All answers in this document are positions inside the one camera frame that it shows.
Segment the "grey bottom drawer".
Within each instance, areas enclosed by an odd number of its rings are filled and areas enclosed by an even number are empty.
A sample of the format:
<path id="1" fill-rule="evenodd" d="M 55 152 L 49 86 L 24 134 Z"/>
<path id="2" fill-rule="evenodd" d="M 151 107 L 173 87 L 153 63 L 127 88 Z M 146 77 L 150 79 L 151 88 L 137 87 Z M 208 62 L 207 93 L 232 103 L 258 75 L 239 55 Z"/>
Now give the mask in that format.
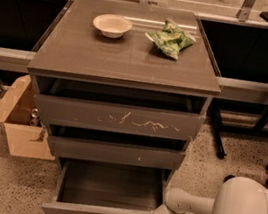
<path id="1" fill-rule="evenodd" d="M 163 202 L 169 172 L 67 159 L 45 214 L 148 214 Z"/>

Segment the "grey drawer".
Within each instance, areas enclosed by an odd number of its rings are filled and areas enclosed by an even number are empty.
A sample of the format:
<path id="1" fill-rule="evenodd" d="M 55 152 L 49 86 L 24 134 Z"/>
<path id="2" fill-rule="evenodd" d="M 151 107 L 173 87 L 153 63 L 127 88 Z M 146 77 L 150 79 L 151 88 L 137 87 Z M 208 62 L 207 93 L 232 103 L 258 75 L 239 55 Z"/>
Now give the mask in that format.
<path id="1" fill-rule="evenodd" d="M 205 101 L 196 96 L 50 77 L 37 84 L 46 124 L 191 140 L 205 119 Z"/>
<path id="2" fill-rule="evenodd" d="M 45 214 L 148 214 L 163 202 L 169 172 L 67 159 Z"/>
<path id="3" fill-rule="evenodd" d="M 56 157 L 173 169 L 181 164 L 186 140 L 51 126 L 48 144 Z"/>

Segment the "grey middle drawer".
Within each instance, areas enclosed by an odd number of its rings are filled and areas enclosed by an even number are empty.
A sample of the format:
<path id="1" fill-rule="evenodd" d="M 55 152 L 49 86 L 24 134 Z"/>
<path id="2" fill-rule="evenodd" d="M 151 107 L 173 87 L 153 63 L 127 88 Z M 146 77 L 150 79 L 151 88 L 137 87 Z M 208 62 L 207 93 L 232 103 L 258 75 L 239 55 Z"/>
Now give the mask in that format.
<path id="1" fill-rule="evenodd" d="M 181 164 L 186 140 L 51 126 L 48 144 L 56 157 L 173 169 Z"/>

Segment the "grey top drawer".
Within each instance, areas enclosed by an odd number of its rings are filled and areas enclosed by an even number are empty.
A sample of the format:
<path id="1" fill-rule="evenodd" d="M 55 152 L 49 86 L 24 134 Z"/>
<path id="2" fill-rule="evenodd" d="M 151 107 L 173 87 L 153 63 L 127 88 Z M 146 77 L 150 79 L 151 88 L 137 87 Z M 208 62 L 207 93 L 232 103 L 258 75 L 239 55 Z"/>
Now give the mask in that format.
<path id="1" fill-rule="evenodd" d="M 205 101 L 196 96 L 50 77 L 37 84 L 46 124 L 191 140 L 205 119 Z"/>

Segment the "grey drawer cabinet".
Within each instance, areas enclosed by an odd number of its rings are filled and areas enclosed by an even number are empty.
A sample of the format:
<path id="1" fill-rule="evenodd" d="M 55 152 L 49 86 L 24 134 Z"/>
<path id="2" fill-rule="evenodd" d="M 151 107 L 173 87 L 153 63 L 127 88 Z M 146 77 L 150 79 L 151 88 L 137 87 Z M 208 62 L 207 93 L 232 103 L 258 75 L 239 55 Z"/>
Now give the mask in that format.
<path id="1" fill-rule="evenodd" d="M 94 27 L 98 15 L 123 16 L 131 30 L 107 38 Z M 167 57 L 145 36 L 162 31 L 167 18 L 193 35 L 192 46 Z M 28 65 L 35 96 L 38 80 L 56 78 L 202 98 L 203 112 L 220 88 L 195 15 L 107 0 L 74 0 Z"/>

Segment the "metal can in box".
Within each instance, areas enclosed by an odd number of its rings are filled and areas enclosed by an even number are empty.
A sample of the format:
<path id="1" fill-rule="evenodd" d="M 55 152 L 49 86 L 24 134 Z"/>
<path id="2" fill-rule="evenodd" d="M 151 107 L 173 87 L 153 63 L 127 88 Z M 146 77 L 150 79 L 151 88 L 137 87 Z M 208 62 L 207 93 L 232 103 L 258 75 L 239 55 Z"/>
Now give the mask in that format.
<path id="1" fill-rule="evenodd" d="M 37 109 L 32 109 L 31 110 L 31 115 L 30 115 L 31 121 L 29 123 L 33 126 L 36 127 L 39 125 L 40 118 L 39 118 L 39 112 Z"/>

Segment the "cardboard box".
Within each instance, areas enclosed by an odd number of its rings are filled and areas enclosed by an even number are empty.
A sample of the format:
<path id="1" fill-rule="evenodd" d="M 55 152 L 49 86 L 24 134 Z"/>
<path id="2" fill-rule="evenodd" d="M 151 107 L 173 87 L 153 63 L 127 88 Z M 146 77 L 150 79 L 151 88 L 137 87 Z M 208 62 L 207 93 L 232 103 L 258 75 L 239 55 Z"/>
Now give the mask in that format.
<path id="1" fill-rule="evenodd" d="M 29 75 L 24 75 L 8 88 L 0 100 L 0 124 L 5 129 L 12 156 L 53 161 L 46 130 L 40 124 L 33 127 L 29 123 L 31 110 L 36 109 L 31 83 Z"/>

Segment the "green chip bag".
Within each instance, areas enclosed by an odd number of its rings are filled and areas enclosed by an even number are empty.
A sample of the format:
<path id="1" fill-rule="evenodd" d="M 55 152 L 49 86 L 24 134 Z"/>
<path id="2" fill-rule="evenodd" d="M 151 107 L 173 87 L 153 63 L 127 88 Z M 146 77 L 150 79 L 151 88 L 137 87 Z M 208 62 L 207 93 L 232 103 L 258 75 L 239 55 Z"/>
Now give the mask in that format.
<path id="1" fill-rule="evenodd" d="M 177 60 L 179 52 L 196 43 L 193 35 L 188 34 L 178 24 L 167 18 L 162 31 L 148 31 L 145 36 L 169 58 Z"/>

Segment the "white bowl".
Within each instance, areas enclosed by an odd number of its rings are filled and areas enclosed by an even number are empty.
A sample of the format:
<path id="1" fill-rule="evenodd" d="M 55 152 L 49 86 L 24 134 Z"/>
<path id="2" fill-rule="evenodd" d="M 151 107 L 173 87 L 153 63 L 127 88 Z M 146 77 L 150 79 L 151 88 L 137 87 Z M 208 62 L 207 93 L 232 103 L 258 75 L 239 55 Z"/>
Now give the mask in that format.
<path id="1" fill-rule="evenodd" d="M 122 37 L 133 26 L 129 19 L 113 14 L 98 15 L 93 19 L 93 25 L 104 37 L 111 39 Z"/>

